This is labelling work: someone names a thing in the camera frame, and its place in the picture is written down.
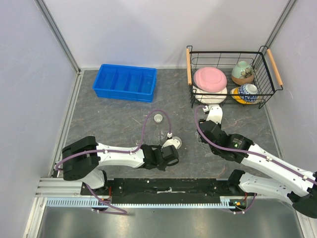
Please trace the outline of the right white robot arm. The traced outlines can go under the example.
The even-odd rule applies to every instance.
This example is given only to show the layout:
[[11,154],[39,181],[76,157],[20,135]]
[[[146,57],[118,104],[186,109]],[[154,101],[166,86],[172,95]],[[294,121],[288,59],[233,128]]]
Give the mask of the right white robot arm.
[[267,152],[252,140],[240,134],[226,134],[221,125],[211,120],[196,123],[201,141],[221,158],[256,169],[267,178],[258,178],[243,172],[234,172],[237,178],[227,182],[228,192],[242,191],[268,195],[285,201],[299,213],[317,217],[317,174],[289,164]]

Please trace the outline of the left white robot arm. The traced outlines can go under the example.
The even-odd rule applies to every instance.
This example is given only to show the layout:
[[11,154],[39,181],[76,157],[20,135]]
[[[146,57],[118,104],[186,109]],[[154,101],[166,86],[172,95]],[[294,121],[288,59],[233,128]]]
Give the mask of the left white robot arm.
[[62,160],[55,169],[63,172],[65,181],[80,181],[87,184],[96,194],[107,193],[109,184],[105,166],[127,166],[146,170],[158,169],[179,162],[178,149],[181,139],[174,136],[161,145],[141,147],[115,147],[98,143],[94,136],[86,136],[62,149]]

